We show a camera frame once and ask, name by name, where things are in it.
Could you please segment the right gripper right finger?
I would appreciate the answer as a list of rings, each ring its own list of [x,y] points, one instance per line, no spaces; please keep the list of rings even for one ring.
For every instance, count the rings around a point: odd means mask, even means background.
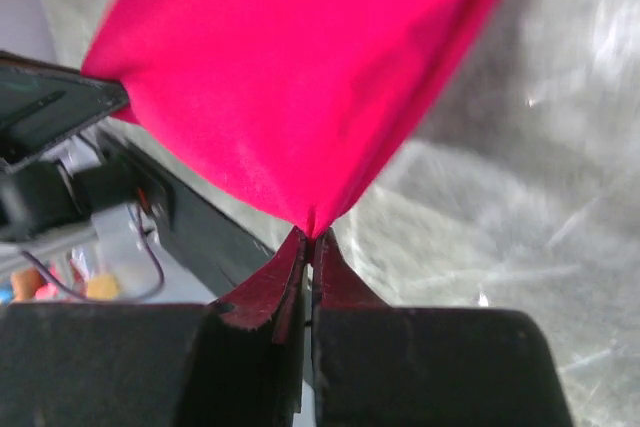
[[[321,426],[569,426],[539,326],[491,308],[393,307],[315,245],[312,361]]]

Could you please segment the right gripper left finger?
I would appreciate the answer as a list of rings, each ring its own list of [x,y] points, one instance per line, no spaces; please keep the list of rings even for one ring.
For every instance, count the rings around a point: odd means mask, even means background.
[[[1,310],[5,426],[289,426],[302,401],[306,241],[210,304]]]

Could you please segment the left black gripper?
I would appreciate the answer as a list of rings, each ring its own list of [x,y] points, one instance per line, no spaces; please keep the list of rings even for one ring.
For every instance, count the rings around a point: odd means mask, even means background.
[[[3,242],[31,241],[125,202],[122,157],[85,139],[56,146],[128,104],[117,81],[1,53],[1,170],[11,172],[1,175]]]

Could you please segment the bright pink t shirt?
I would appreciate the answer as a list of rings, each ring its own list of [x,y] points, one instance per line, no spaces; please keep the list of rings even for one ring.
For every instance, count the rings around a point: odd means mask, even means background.
[[[82,69],[123,119],[256,209],[323,233],[414,129],[498,0],[114,0]]]

